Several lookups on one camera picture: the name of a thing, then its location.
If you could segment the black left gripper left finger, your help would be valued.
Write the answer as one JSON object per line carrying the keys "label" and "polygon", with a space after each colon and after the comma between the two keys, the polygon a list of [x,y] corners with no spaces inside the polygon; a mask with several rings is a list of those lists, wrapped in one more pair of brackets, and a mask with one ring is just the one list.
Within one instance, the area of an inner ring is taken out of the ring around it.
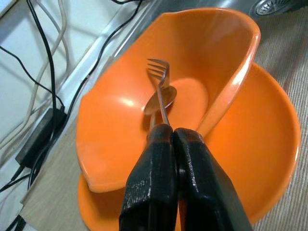
{"label": "black left gripper left finger", "polygon": [[119,216],[121,231],[173,231],[178,209],[173,129],[154,126],[131,171]]}

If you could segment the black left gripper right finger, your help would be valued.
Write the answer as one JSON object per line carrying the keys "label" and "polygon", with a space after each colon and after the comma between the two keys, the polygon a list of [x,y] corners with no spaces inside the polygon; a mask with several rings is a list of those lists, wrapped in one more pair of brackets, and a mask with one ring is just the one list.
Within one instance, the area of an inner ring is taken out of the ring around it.
{"label": "black left gripper right finger", "polygon": [[252,226],[232,181],[196,131],[173,133],[183,231],[250,231]]}

